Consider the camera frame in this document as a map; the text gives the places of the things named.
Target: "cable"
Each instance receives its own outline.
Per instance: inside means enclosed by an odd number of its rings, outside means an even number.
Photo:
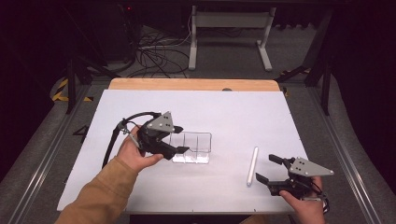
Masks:
[[[128,123],[132,123],[132,124],[134,124],[134,126],[135,126],[137,129],[140,129],[139,125],[137,125],[135,122],[133,122],[133,121],[128,121]]]
[[[188,21],[189,34],[183,39],[172,38],[170,35],[158,31],[144,32],[139,40],[136,41],[137,52],[135,55],[136,60],[142,68],[133,71],[127,77],[144,77],[145,75],[151,75],[151,77],[153,77],[156,74],[163,74],[170,78],[170,74],[182,73],[183,76],[187,78],[185,71],[189,69],[189,55],[180,50],[169,48],[178,47],[189,42],[188,40],[191,38],[190,20],[191,15]],[[180,65],[170,60],[169,57],[171,55],[181,55],[183,58],[185,57],[187,59],[186,65]]]
[[[324,206],[323,206],[323,214],[326,214],[330,211],[330,201],[329,199],[326,197],[325,194],[323,194],[323,191],[321,190],[321,188],[314,182],[312,182],[312,184],[318,188],[318,190],[315,190],[314,188],[312,188],[312,190],[319,196],[319,198],[321,198],[323,200]]]

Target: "desk leg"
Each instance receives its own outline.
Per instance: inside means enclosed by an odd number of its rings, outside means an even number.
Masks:
[[[191,47],[189,69],[194,70],[197,61],[197,26],[196,26],[196,6],[192,6],[191,12]]]
[[[105,68],[100,67],[98,65],[95,65],[95,66],[97,66],[101,70],[102,69],[106,70]],[[75,106],[76,101],[77,101],[77,99],[76,99],[77,98],[76,76],[78,77],[78,80],[82,85],[90,85],[91,84],[92,77],[87,69],[87,66],[83,64],[83,60],[81,60],[80,57],[74,57],[67,64],[68,104],[67,104],[66,114],[70,114],[70,112],[72,111],[72,109]]]
[[[265,50],[265,44],[267,43],[268,40],[268,35],[270,34],[272,22],[274,20],[275,16],[275,7],[271,7],[270,12],[269,12],[269,18],[267,20],[267,24],[264,29],[264,34],[262,36],[262,40],[257,41],[257,46],[259,47],[260,55],[262,56],[262,63],[264,64],[265,71],[271,72],[272,71],[272,65],[270,63],[270,59],[268,58],[267,51]]]

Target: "pen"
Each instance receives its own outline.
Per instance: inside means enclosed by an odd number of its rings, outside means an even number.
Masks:
[[[256,166],[257,155],[259,154],[259,148],[254,147],[253,158],[251,159],[250,170],[247,176],[247,186],[250,187],[251,181],[253,179],[254,167]]]

